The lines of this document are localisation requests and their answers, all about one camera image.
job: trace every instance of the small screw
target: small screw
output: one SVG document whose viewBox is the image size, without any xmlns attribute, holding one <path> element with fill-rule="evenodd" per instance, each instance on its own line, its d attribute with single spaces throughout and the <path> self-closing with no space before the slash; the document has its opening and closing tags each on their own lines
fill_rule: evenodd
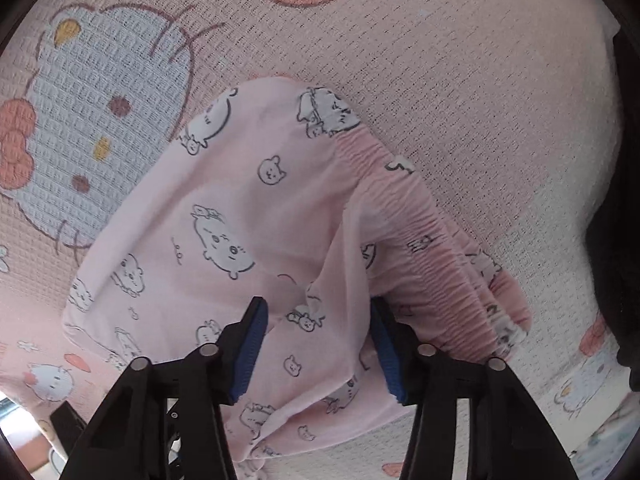
<svg viewBox="0 0 640 480">
<path fill-rule="evenodd" d="M 491 370 L 495 370 L 496 372 L 501 372 L 507 367 L 506 363 L 502 359 L 498 359 L 497 357 L 492 357 L 491 359 L 489 359 L 488 365 Z"/>
<path fill-rule="evenodd" d="M 436 352 L 436 347 L 428 343 L 418 346 L 418 354 L 424 355 L 425 357 L 433 357 L 436 355 Z"/>
<path fill-rule="evenodd" d="M 140 370 L 144 370 L 148 364 L 149 361 L 146 357 L 136 357 L 129 366 L 132 370 L 139 372 Z"/>
<path fill-rule="evenodd" d="M 212 357 L 218 353 L 218 345 L 206 343 L 200 347 L 200 355 L 203 357 Z"/>
</svg>

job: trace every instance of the pink fabric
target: pink fabric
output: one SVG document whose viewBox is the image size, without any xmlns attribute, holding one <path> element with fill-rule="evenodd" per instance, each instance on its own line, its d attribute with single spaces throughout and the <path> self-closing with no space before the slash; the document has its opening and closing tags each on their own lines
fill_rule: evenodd
<svg viewBox="0 0 640 480">
<path fill-rule="evenodd" d="M 223 410 L 233 459 L 254 470 L 406 412 L 367 337 L 376 295 L 465 360 L 508 357 L 531 322 L 515 280 L 347 103 L 266 78 L 224 92 L 180 132 L 89 250 L 63 322 L 123 368 L 184 357 L 263 296 L 254 375 Z"/>
</svg>

